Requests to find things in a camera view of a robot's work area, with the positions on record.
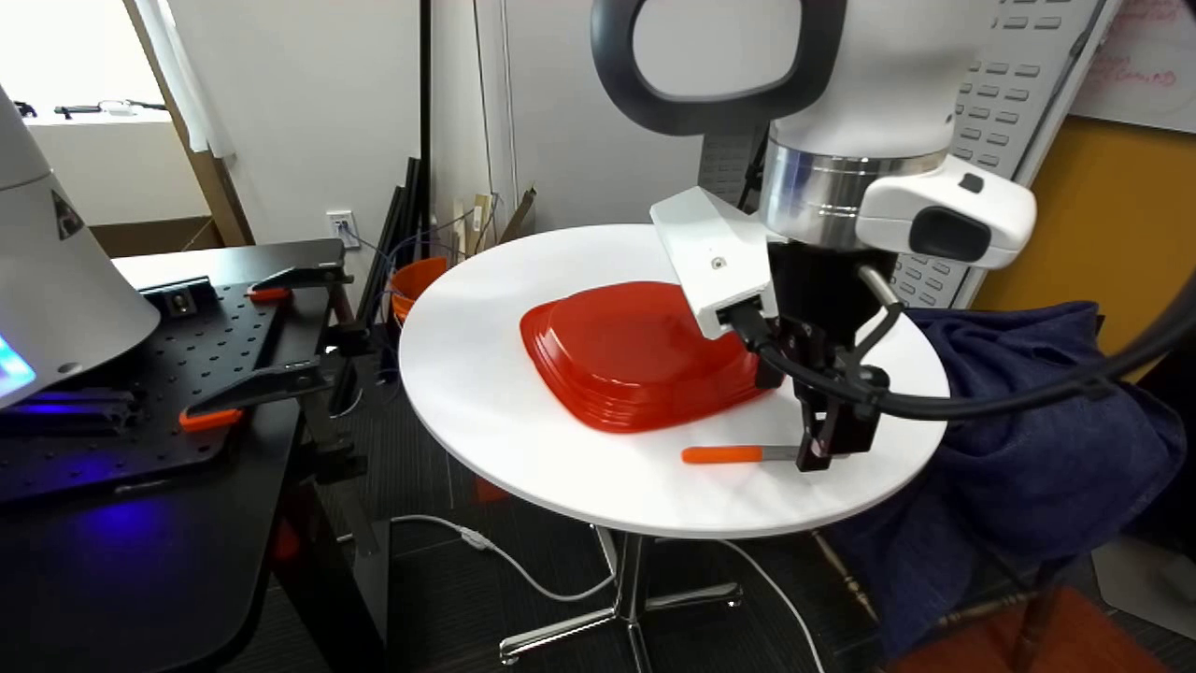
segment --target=table top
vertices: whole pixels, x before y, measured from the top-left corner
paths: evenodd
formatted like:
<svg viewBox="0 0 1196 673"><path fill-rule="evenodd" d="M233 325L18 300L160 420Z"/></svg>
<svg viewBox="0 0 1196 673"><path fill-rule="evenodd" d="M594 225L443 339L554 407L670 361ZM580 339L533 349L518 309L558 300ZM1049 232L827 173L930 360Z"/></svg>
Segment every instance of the table top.
<svg viewBox="0 0 1196 673"><path fill-rule="evenodd" d="M339 260L339 243L144 254L133 284L246 284L279 264ZM316 352L329 291L294 291L272 361ZM179 668L239 652L264 592L264 552L300 402L260 402L209 472L142 493L0 521L0 668Z"/></svg>
<svg viewBox="0 0 1196 673"><path fill-rule="evenodd" d="M829 472L791 463L684 467L689 443L791 443L788 384L651 435L575 422L518 339L522 309L621 281L675 281L646 225L567 228L493 248L443 274L400 339L406 397L426 428L474 473L550 513L660 538L767 538L863 513L902 490L937 447L943 422L880 415L872 451ZM897 391L946 397L928 336L902 320L867 361Z"/></svg>

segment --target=black wire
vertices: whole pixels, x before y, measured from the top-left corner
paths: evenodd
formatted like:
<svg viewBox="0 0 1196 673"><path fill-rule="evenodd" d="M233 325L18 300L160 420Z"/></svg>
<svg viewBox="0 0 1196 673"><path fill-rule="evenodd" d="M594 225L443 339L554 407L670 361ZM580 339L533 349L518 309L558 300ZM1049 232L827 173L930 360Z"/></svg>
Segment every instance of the black wire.
<svg viewBox="0 0 1196 673"><path fill-rule="evenodd" d="M738 339L757 352L757 360L772 370L785 370L806 387L819 387L827 397L842 397L849 402L867 402L885 415L903 415L903 420L983 420L983 415L1013 415L1026 407L1047 407L1077 391L1103 391L1110 379L1123 379L1130 370L1141 370L1142 361L1163 360L1171 349L1182 339L1196 336L1196 275L1187 274L1187 284L1176 291L1176 300L1163 309L1163 318L1136 336L1130 349L1117 354L1080 366L1072 375L1062 375L1049 384L1009 391L1009 397L970 397L970 400L953 400L953 397L902 397L902 391L872 391L857 387L849 380L827 379L803 361L791 361L782 344L770 336L767 320L756 309L732 309L730 313Z"/></svg>

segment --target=poster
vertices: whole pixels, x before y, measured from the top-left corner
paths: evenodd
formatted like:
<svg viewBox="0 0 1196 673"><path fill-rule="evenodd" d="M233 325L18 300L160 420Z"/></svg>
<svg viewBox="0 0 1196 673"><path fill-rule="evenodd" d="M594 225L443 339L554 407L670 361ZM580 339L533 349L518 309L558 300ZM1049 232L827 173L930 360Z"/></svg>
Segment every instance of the poster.
<svg viewBox="0 0 1196 673"><path fill-rule="evenodd" d="M1196 134L1196 0L1123 0L1072 111Z"/></svg>

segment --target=navy cloth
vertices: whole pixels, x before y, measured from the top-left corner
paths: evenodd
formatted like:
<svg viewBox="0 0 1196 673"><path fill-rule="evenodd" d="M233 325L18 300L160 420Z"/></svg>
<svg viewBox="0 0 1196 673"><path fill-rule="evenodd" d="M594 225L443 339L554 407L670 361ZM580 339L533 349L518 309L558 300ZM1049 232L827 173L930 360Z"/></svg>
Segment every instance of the navy cloth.
<svg viewBox="0 0 1196 673"><path fill-rule="evenodd" d="M953 397L1009 397L1100 361L1100 309L912 309ZM885 654L903 654L960 605L978 552L1067 561L1113 538L1172 480L1182 420L1133 384L946 428L928 472L834 536L879 605Z"/></svg>

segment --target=metal table base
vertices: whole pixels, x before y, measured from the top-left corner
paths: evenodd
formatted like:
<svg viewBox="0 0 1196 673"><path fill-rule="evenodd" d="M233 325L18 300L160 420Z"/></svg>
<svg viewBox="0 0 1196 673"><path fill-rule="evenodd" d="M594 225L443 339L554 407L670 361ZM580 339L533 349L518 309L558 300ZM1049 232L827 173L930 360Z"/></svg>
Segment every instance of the metal table base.
<svg viewBox="0 0 1196 673"><path fill-rule="evenodd" d="M738 582L715 582L715 588L699 588L699 592L646 597L641 594L646 538L624 536L615 552L614 552L610 531L596 531L596 542L600 542L604 563L614 568L614 582L615 582L614 605L499 638L498 644L499 665L514 665L525 652L543 652L543 645L564 644L570 637L581 637L581 630L594 630L604 624L621 624L626 630L635 673L651 673L655 665L651 665L646 637L641 637L646 613L672 613L672 608L691 608L691 605L736 608L743 600Z"/></svg>

